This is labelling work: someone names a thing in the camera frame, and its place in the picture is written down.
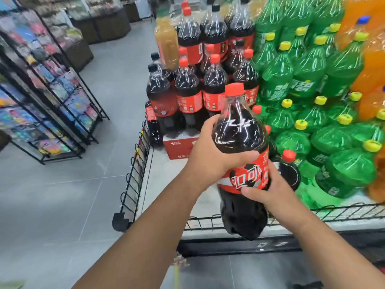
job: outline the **gray tile floor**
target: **gray tile floor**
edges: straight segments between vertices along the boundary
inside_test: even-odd
[[[121,235],[111,226],[126,186],[133,146],[144,118],[150,53],[149,21],[123,39],[91,46],[81,73],[111,118],[96,130],[100,144],[84,158],[42,166],[8,146],[0,153],[0,281],[25,288],[69,289]],[[180,288],[286,288],[315,280],[301,253],[189,259]],[[174,287],[167,272],[162,288]]]

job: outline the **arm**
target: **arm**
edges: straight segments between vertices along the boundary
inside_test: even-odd
[[[200,196],[228,169],[256,160],[259,153],[220,152],[211,133],[218,116],[208,119],[185,168],[132,227],[79,279],[73,289],[159,288],[190,212]]]
[[[328,289],[385,288],[385,275],[302,204],[278,170],[269,163],[268,191],[243,188],[242,194],[266,205],[299,240]]]

